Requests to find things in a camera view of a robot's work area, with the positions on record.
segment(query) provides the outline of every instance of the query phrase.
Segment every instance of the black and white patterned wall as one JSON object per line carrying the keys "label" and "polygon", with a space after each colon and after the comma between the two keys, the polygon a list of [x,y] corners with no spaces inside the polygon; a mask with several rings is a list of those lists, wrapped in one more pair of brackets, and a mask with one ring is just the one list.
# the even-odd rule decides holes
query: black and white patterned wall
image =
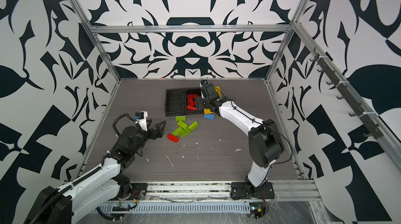
{"label": "black and white patterned wall", "polygon": [[[398,138],[401,0],[311,0],[302,25]],[[272,78],[306,177],[333,223],[398,223],[401,174],[294,35]]]}
{"label": "black and white patterned wall", "polygon": [[[93,25],[288,24],[300,0],[79,0]],[[264,77],[282,33],[131,33],[102,41],[121,77]]]}
{"label": "black and white patterned wall", "polygon": [[0,0],[0,223],[70,180],[115,80],[67,0]]}

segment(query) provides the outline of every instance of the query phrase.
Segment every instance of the pile of green bricks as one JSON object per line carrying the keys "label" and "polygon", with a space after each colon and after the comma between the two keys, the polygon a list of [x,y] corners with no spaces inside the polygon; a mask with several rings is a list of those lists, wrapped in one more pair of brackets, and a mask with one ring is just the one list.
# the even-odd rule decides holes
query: pile of green bricks
{"label": "pile of green bricks", "polygon": [[191,125],[187,125],[184,123],[186,120],[186,116],[176,116],[177,125],[179,126],[176,130],[173,131],[173,135],[179,135],[181,138],[187,136],[198,126],[198,122],[194,121]]}

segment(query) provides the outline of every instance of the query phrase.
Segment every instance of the scratch mark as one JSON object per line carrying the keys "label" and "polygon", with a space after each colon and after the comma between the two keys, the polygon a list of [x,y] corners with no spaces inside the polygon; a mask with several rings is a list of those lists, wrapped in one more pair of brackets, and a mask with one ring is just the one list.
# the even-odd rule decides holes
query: scratch mark
{"label": "scratch mark", "polygon": [[[168,158],[168,161],[170,161],[170,158],[167,155],[165,155],[165,156]],[[171,161],[170,161],[170,164],[171,164],[172,167],[174,167],[173,163],[171,163]]]}

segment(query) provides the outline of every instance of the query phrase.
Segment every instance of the blue connector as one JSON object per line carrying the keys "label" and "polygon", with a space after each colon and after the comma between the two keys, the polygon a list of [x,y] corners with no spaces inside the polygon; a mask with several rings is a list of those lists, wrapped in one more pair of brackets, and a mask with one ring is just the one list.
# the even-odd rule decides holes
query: blue connector
{"label": "blue connector", "polygon": [[212,113],[208,113],[208,114],[204,115],[204,117],[211,121],[214,120],[214,114],[212,114]]}

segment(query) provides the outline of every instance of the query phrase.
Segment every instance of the robotic arm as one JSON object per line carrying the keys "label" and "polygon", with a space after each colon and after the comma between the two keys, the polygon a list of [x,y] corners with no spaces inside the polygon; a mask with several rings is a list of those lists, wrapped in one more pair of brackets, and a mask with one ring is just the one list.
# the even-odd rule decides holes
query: robotic arm
{"label": "robotic arm", "polygon": [[[125,116],[134,121],[135,126],[126,127],[120,134],[115,125]],[[127,197],[130,179],[122,172],[135,160],[135,154],[142,156],[148,139],[163,137],[166,125],[166,121],[162,121],[155,124],[156,129],[149,128],[152,120],[146,120],[147,116],[148,112],[142,111],[135,113],[134,118],[127,113],[118,117],[113,123],[118,140],[102,162],[68,184],[57,189],[43,189],[24,224],[75,224],[103,202]]]}
{"label": "robotic arm", "polygon": [[257,197],[267,181],[271,166],[284,151],[284,145],[274,121],[256,118],[238,107],[230,98],[218,94],[207,80],[200,83],[202,96],[197,97],[197,109],[210,109],[218,116],[228,119],[241,129],[249,140],[249,154],[253,159],[251,171],[240,195]]}

